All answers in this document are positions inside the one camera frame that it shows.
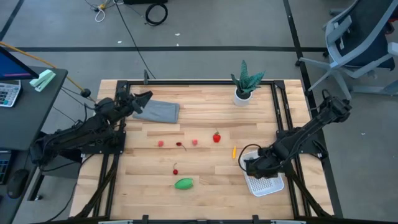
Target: potted plant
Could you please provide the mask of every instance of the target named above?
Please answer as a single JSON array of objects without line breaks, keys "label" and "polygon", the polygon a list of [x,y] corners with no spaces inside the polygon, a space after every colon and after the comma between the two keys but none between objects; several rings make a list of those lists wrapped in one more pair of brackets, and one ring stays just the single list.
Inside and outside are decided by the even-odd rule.
[{"label": "potted plant", "polygon": [[255,75],[248,75],[248,66],[246,62],[242,60],[241,76],[239,80],[231,74],[232,81],[236,85],[234,103],[237,106],[245,106],[249,104],[250,99],[253,96],[253,91],[259,88],[259,84],[264,76],[264,72],[257,73]]}]

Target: black desk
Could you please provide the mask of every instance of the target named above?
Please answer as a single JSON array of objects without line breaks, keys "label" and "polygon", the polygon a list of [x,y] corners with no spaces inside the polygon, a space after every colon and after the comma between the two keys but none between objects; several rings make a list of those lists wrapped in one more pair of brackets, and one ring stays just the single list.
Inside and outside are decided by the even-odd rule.
[{"label": "black desk", "polygon": [[[31,67],[31,69],[39,74],[49,68]],[[30,158],[27,158],[29,146],[39,135],[68,74],[68,71],[64,69],[51,68],[51,70],[57,75],[41,93],[29,85],[30,80],[23,80],[24,91],[14,107],[0,108],[0,125],[2,127],[0,129],[0,149],[12,149],[16,154],[8,180],[16,170],[24,168],[25,161],[27,161],[25,169],[30,172],[24,193],[17,199],[9,198],[6,194],[6,185],[0,185],[0,195],[3,197],[0,202],[0,223],[13,221],[24,198],[36,170],[36,166],[31,163]]]}]

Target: calculator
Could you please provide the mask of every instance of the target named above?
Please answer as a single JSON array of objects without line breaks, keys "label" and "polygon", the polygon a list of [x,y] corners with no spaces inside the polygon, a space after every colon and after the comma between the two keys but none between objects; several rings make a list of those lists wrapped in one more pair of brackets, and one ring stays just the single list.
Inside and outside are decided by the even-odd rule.
[{"label": "calculator", "polygon": [[0,106],[12,107],[22,91],[20,80],[0,81]]}]

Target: keyboard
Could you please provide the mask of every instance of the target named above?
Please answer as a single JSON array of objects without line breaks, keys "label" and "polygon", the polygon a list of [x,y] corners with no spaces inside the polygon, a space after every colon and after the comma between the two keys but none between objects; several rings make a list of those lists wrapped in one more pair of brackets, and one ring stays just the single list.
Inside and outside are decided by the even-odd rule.
[{"label": "keyboard", "polygon": [[11,151],[0,151],[0,185],[6,184],[11,169]]},{"label": "keyboard", "polygon": [[0,106],[14,106],[20,89],[19,85],[0,84]]}]

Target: wooden tabletop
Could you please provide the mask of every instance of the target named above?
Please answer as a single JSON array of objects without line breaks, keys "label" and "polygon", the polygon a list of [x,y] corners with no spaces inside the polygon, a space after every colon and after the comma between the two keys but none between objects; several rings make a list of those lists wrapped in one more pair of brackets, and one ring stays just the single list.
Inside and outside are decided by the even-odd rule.
[{"label": "wooden tabletop", "polygon": [[[300,80],[284,80],[294,126],[310,120]],[[117,80],[102,80],[98,99],[113,98]],[[233,105],[233,85],[146,85],[134,93],[151,90],[153,100],[180,104],[177,124],[141,121],[128,117],[126,148],[120,157],[114,192],[112,219],[260,219],[293,218],[287,180],[283,190],[263,197],[253,196],[232,159],[247,144],[267,146],[275,141],[277,122],[271,88],[253,94],[250,105]],[[282,97],[279,93],[280,106]],[[287,128],[283,114],[284,127]],[[216,129],[221,141],[214,143]],[[163,147],[157,147],[159,140]],[[187,151],[175,145],[182,142]],[[321,162],[300,155],[305,183],[318,203],[333,213]],[[102,155],[95,155],[81,168],[70,215],[77,214],[98,185]],[[178,175],[173,175],[173,165]],[[177,190],[174,183],[189,177],[194,186]],[[300,214],[302,200],[296,188]]]}]

